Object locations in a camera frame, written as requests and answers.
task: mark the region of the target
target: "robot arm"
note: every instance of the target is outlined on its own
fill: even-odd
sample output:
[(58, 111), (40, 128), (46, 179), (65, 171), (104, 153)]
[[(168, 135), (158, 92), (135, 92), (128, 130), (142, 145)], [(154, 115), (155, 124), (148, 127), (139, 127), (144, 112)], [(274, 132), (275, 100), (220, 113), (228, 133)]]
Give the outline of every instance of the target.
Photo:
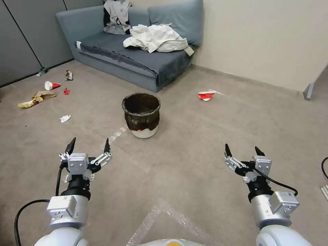
[[(236, 174), (243, 177), (249, 189), (248, 199), (260, 234), (256, 238), (257, 246), (311, 246), (299, 233), (288, 228), (291, 225), (290, 214), (299, 206), (297, 190), (269, 178), (272, 161), (255, 147), (256, 156), (249, 162), (239, 161), (225, 145), (224, 163)], [(290, 192), (272, 191), (269, 180), (291, 188)]]
[(81, 228), (87, 221), (87, 204), (91, 193), (90, 182), (95, 173), (100, 171), (111, 159), (108, 138), (104, 153), (89, 157), (87, 153), (73, 153), (75, 138), (67, 146), (61, 158), (60, 174), (66, 168), (69, 174), (65, 183), (68, 188), (58, 195), (59, 182), (57, 181), (56, 196), (50, 199), (47, 212), (51, 216), (50, 228), (52, 232), (38, 240), (35, 246), (87, 246), (88, 242), (82, 237)]

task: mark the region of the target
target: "sofa armrest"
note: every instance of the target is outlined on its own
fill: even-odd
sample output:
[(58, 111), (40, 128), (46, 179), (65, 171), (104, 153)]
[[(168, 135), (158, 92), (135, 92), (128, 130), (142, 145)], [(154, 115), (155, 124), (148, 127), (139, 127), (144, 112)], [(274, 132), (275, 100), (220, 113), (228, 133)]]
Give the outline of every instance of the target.
[(104, 30), (104, 6), (64, 11), (56, 14), (71, 52), (75, 58), (79, 52), (74, 43)]
[(149, 13), (147, 9), (140, 9), (136, 7), (129, 8), (130, 26), (137, 26), (139, 24), (150, 26)]

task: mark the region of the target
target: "dark trash bag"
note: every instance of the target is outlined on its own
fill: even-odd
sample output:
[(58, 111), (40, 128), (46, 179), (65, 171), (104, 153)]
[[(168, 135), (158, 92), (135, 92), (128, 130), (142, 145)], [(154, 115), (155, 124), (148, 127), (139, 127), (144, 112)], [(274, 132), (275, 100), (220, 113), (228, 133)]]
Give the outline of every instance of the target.
[(160, 121), (161, 101), (148, 93), (135, 93), (123, 99), (127, 126), (132, 131), (154, 130)]

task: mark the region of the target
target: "trash can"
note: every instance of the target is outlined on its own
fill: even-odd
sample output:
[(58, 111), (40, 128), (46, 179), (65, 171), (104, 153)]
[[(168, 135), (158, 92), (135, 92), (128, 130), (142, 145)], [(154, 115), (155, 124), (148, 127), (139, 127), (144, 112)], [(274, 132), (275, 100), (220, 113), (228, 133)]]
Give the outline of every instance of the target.
[(156, 133), (160, 107), (160, 99), (149, 93), (135, 93), (123, 99), (127, 126), (136, 137), (149, 138)]

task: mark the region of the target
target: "plastic bottle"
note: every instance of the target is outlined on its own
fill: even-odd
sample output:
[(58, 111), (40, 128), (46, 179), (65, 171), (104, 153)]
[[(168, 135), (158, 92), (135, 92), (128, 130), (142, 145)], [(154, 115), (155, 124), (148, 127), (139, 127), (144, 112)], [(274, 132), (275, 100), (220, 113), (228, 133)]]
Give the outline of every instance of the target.
[(44, 75), (44, 74), (47, 73), (48, 71), (49, 71), (49, 68), (47, 68), (47, 67), (42, 67), (42, 68), (40, 69), (40, 72), (38, 72), (37, 77), (41, 77), (42, 75)]

